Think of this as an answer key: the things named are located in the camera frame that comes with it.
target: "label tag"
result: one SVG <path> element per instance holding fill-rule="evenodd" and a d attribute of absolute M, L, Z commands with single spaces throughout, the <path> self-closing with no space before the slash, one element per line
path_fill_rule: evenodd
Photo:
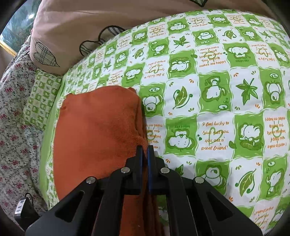
<path fill-rule="evenodd" d="M 15 210 L 15 215 L 16 214 L 21 214 L 21 211 L 23 209 L 24 203 L 25 203 L 26 199 L 23 199 L 21 201 L 18 202 L 16 210 Z"/>

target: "bedding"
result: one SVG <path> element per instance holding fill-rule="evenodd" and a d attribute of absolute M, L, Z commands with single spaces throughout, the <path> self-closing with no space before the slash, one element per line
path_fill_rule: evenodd
<path fill-rule="evenodd" d="M 65 97 L 120 85 L 141 97 L 148 142 L 169 168 L 205 178 L 271 230 L 290 202 L 289 44 L 277 21 L 235 10 L 180 13 L 109 40 L 69 69 L 52 108 L 40 166 L 49 208 Z"/>
<path fill-rule="evenodd" d="M 23 109 L 20 122 L 45 130 L 60 84 L 61 76 L 37 69 L 34 85 Z"/>
<path fill-rule="evenodd" d="M 43 132 L 19 122 L 37 69 L 29 46 L 30 37 L 0 80 L 0 205 L 14 222 L 17 203 L 27 192 L 38 214 L 47 210 L 38 187 Z"/>
<path fill-rule="evenodd" d="M 30 57 L 42 70 L 63 75 L 84 56 L 127 29 L 180 12 L 215 8 L 275 17 L 262 0 L 43 0 L 33 25 Z"/>

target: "wall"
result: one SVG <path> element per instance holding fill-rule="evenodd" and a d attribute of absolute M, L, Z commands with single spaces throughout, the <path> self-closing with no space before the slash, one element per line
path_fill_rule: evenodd
<path fill-rule="evenodd" d="M 6 67 L 11 62 L 12 59 L 13 56 L 0 46 L 0 77 L 2 77 L 4 70 L 6 69 Z"/>

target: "floral fabric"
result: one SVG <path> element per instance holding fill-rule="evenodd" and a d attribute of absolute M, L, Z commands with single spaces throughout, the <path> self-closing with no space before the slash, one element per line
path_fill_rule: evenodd
<path fill-rule="evenodd" d="M 46 210 L 38 189 L 43 132 L 19 122 L 37 70 L 29 47 L 30 37 L 0 80 L 0 205 L 12 220 L 19 199 L 27 192 L 39 214 Z"/>

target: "orange towel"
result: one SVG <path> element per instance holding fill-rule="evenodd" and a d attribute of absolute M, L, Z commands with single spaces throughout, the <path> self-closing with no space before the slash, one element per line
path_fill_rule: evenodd
<path fill-rule="evenodd" d="M 147 149 L 141 101 L 134 89 L 107 86 L 69 94 L 60 110 L 54 139 L 54 178 L 59 199 L 88 176 L 108 177 L 135 156 L 136 147 Z M 121 236 L 160 235 L 156 201 L 146 191 L 125 196 Z"/>

